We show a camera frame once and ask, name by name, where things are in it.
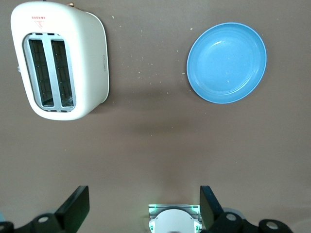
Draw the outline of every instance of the toaster slot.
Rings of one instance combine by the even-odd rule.
[[[70,112],[76,104],[69,47],[55,33],[25,37],[24,52],[37,105],[51,112]]]

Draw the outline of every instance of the blue plate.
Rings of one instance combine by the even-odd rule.
[[[0,212],[0,222],[5,222],[4,217],[1,212]]]
[[[266,63],[266,48],[257,32],[241,23],[223,23],[195,41],[188,56],[187,75],[203,99],[232,103],[255,89]]]

